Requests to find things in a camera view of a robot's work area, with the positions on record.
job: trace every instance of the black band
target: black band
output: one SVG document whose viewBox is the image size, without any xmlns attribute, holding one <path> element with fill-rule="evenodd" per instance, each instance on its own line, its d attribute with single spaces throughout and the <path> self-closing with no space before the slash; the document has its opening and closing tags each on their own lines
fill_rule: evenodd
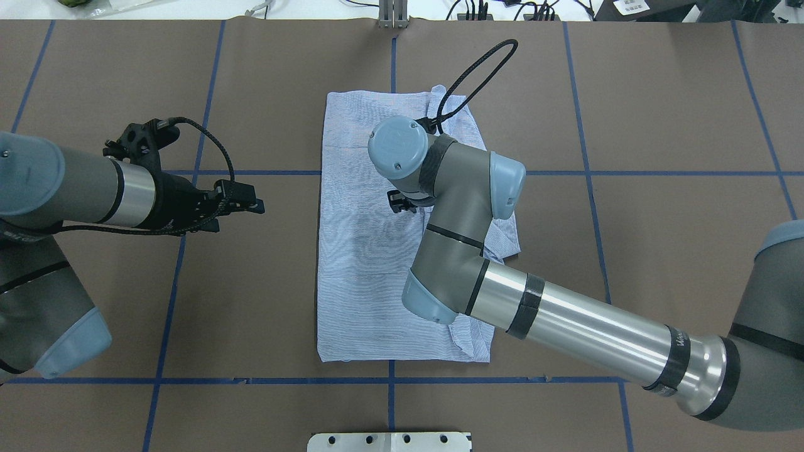
<svg viewBox="0 0 804 452">
<path fill-rule="evenodd" d="M 684 331 L 666 325 L 670 330 L 670 353 L 664 364 L 662 373 L 650 386 L 643 386 L 646 391 L 654 392 L 662 397 L 670 397 L 679 389 L 681 379 L 690 365 L 690 336 Z"/>
<path fill-rule="evenodd" d="M 21 371 L 17 368 L 12 368 L 6 361 L 0 360 L 0 370 L 6 371 L 12 375 L 19 375 L 25 371 Z"/>
<path fill-rule="evenodd" d="M 3 295 L 6 292 L 10 292 L 10 291 L 16 289 L 17 287 L 20 287 L 23 284 L 26 284 L 28 282 L 34 281 L 38 277 L 43 277 L 46 274 L 50 274 L 50 273 L 53 273 L 53 272 L 61 270 L 61 269 L 66 269 L 69 266 L 70 266 L 70 264 L 67 261 L 61 261 L 61 262 L 57 262 L 57 263 L 52 264 L 52 265 L 48 265 L 47 267 L 43 267 L 41 269 L 38 269 L 38 270 L 36 270 L 34 272 L 30 272 L 27 275 L 23 275 L 21 277 L 18 277 L 17 279 L 14 279 L 13 281 L 9 281 L 6 284 L 3 284 L 2 286 L 0 286 L 0 295 Z"/>
<path fill-rule="evenodd" d="M 753 342 L 756 345 L 769 348 L 776 353 L 782 353 L 790 358 L 804 361 L 804 345 L 800 343 L 783 339 L 764 331 L 755 330 L 751 327 L 740 325 L 739 323 L 732 323 L 732 329 L 728 333 L 740 339 Z"/>
<path fill-rule="evenodd" d="M 441 160 L 444 158 L 444 154 L 447 153 L 447 149 L 456 141 L 455 138 L 442 134 L 436 138 L 436 141 L 427 150 L 425 160 L 421 163 L 421 168 L 419 169 L 419 191 L 433 195 Z"/>
<path fill-rule="evenodd" d="M 723 414 L 740 383 L 740 353 L 737 351 L 737 346 L 728 338 L 721 339 L 726 348 L 726 375 L 723 377 L 723 384 L 715 396 L 715 401 L 703 413 L 695 415 L 701 421 L 711 421 Z"/>
<path fill-rule="evenodd" d="M 109 212 L 106 215 L 97 221 L 97 223 L 106 223 L 109 221 L 114 214 L 117 213 L 117 209 L 120 208 L 120 202 L 123 200 L 123 191 L 125 191 L 125 178 L 123 177 L 123 169 L 120 168 L 120 163 L 117 160 L 112 160 L 114 164 L 114 169 L 117 171 L 117 194 L 114 197 L 114 203 L 112 203 L 112 207 L 109 209 Z"/>
<path fill-rule="evenodd" d="M 478 299 L 478 292 L 480 292 L 480 286 L 483 284 L 483 279 L 486 278 L 486 271 L 489 269 L 489 260 L 483 259 L 483 265 L 480 267 L 480 273 L 478 273 L 478 279 L 474 282 L 474 289 L 472 289 L 472 296 L 469 297 L 469 304 L 466 305 L 466 315 L 472 315 L 472 309 L 474 308 L 474 302 Z"/>
<path fill-rule="evenodd" d="M 531 330 L 531 326 L 533 326 L 536 315 L 539 313 L 539 304 L 542 302 L 543 294 L 544 279 L 528 273 L 525 290 L 519 300 L 519 307 L 506 333 L 517 339 L 525 339 L 527 333 Z"/>
<path fill-rule="evenodd" d="M 459 241 L 461 243 L 470 244 L 470 245 L 474 246 L 477 249 L 483 250 L 483 242 L 478 242 L 475 239 L 471 239 L 471 238 L 469 238 L 467 236 L 462 236 L 461 234 L 458 234 L 457 232 L 452 232 L 452 231 L 450 231 L 448 229 L 441 228 L 441 227 L 436 226 L 435 224 L 432 224 L 432 223 L 427 223 L 427 229 L 429 231 L 435 232 L 436 234 L 441 234 L 442 236 L 449 237 L 450 239 L 457 240 L 457 241 Z"/>
</svg>

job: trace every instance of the white bracket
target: white bracket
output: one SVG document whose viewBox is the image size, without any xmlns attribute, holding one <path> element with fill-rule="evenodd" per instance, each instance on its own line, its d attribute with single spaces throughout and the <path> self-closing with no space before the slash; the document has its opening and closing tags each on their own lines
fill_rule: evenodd
<svg viewBox="0 0 804 452">
<path fill-rule="evenodd" d="M 397 434 L 317 434 L 307 452 L 472 452 L 472 434 L 425 432 Z"/>
<path fill-rule="evenodd" d="M 379 0 L 380 28 L 408 28 L 408 0 Z"/>
</svg>

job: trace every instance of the blue joint cap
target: blue joint cap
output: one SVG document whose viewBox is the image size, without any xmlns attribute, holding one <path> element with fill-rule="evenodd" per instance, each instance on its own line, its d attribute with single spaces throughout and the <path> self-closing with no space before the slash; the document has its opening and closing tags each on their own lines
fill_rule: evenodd
<svg viewBox="0 0 804 452">
<path fill-rule="evenodd" d="M 64 180 L 64 155 L 44 138 L 0 132 L 0 216 L 42 207 Z"/>
<path fill-rule="evenodd" d="M 491 152 L 491 214 L 494 218 L 507 220 L 525 185 L 525 166 L 516 160 Z"/>
<path fill-rule="evenodd" d="M 93 307 L 44 352 L 34 369 L 46 379 L 56 378 L 95 358 L 111 344 L 106 322 Z"/>
<path fill-rule="evenodd" d="M 759 251 L 757 251 L 757 255 L 754 256 L 754 259 L 756 259 L 760 253 L 774 246 L 775 244 L 801 238 L 804 238 L 804 220 L 788 221 L 786 223 L 779 224 L 776 228 L 773 228 L 770 230 L 770 232 L 768 232 L 768 235 L 765 237 L 765 241 L 762 242 L 762 246 L 759 248 Z"/>
<path fill-rule="evenodd" d="M 421 285 L 410 269 L 402 291 L 402 304 L 424 320 L 440 325 L 449 325 L 457 317 L 457 312 L 438 301 L 438 298 Z"/>
<path fill-rule="evenodd" d="M 384 178 L 413 174 L 429 149 L 427 132 L 413 119 L 394 116 L 380 122 L 368 138 L 368 156 Z"/>
</svg>

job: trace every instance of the towel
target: towel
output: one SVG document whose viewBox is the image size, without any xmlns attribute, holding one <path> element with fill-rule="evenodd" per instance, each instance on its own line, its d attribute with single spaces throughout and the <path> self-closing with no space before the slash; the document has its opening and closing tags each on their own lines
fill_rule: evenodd
<svg viewBox="0 0 804 452">
<path fill-rule="evenodd" d="M 368 135 L 383 119 L 434 117 L 445 95 L 430 92 L 332 92 L 326 98 L 318 233 L 318 354 L 322 361 L 490 361 L 494 327 L 458 315 L 438 325 L 402 305 L 402 289 L 432 208 L 394 214 L 394 187 L 368 157 Z M 463 102 L 447 100 L 446 112 Z M 445 133 L 485 149 L 468 108 L 443 125 Z M 494 220 L 484 256 L 502 263 L 519 252 L 516 220 Z"/>
</svg>

